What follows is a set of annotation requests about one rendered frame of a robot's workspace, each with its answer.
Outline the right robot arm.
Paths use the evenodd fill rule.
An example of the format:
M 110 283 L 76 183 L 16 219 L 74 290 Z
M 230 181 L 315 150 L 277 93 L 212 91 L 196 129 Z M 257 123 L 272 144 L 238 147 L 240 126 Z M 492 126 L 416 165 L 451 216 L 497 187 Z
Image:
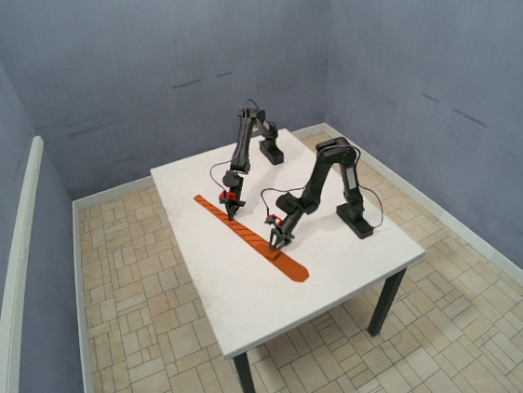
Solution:
M 227 169 L 225 175 L 222 177 L 223 185 L 226 187 L 233 187 L 234 190 L 235 188 L 242 189 L 243 186 L 244 178 L 238 175 L 238 173 L 248 175 L 248 172 L 250 171 L 250 159 L 248 159 L 249 144 L 254 126 L 256 126 L 260 131 L 261 136 L 265 138 L 265 140 L 259 141 L 259 144 L 272 158 L 278 158 L 284 155 L 276 145 L 278 130 L 276 130 L 275 126 L 266 121 L 265 111 L 248 108 L 246 108 L 246 110 L 246 117 L 245 109 L 240 110 L 237 113 L 237 116 L 240 118 L 240 130 L 232 158 L 237 155 L 238 151 L 239 154 L 231 161 L 230 169 Z

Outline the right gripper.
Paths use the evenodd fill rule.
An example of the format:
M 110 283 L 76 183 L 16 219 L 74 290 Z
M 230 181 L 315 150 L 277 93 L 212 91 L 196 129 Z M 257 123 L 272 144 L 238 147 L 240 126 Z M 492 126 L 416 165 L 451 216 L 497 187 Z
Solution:
M 225 204 L 225 208 L 228 215 L 228 221 L 232 221 L 232 219 L 235 216 L 235 213 L 238 211 L 240 207 L 245 207 L 247 201 L 240 200 L 242 189 L 233 187 L 229 188 L 229 192 L 226 192 L 226 196 L 223 196 L 223 191 L 219 195 L 219 197 L 227 198 L 229 196 L 229 200 Z

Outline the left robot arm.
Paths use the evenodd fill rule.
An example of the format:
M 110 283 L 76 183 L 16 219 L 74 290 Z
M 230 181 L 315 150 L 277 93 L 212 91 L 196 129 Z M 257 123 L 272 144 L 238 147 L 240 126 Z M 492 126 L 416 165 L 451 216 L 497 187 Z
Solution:
M 337 145 L 350 146 L 328 149 L 325 150 L 326 152 L 323 151 L 322 155 L 317 155 L 321 150 Z M 304 213 L 308 216 L 313 214 L 321 203 L 322 190 L 331 167 L 334 163 L 339 163 L 343 182 L 342 192 L 346 203 L 337 206 L 336 210 L 360 236 L 373 232 L 374 228 L 363 217 L 364 200 L 358 187 L 355 171 L 356 150 L 344 137 L 320 142 L 315 149 L 317 151 L 315 161 L 316 159 L 317 161 L 311 180 L 303 189 L 302 196 L 296 198 L 290 192 L 286 192 L 277 198 L 275 205 L 291 217 L 291 221 L 294 219 L 299 222 Z

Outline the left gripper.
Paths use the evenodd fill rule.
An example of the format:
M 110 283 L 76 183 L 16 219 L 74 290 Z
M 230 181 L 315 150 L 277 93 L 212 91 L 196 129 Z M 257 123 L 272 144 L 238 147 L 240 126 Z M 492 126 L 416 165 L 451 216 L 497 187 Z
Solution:
M 294 230 L 294 228 L 296 227 L 296 225 L 298 224 L 298 222 L 295 221 L 294 219 L 292 219 L 292 221 L 291 221 L 290 220 L 291 217 L 289 217 L 287 215 L 284 218 L 284 220 L 280 219 L 279 217 L 277 217 L 274 214 L 268 215 L 267 217 L 270 217 L 270 216 L 274 216 L 274 217 L 276 217 L 276 219 L 278 219 L 280 221 L 278 223 L 273 224 L 273 226 L 275 228 L 272 227 L 272 229 L 271 229 L 270 242 L 269 242 L 268 249 L 272 250 L 275 246 L 277 246 L 280 242 L 282 242 L 284 240 L 285 243 L 278 247 L 278 249 L 282 249 L 291 243 L 291 241 L 292 241 L 291 238 L 293 238 L 293 239 L 295 238 L 295 236 L 293 236 L 291 233 Z M 275 244 L 272 246 L 274 235 L 276 235 L 276 239 L 275 239 Z

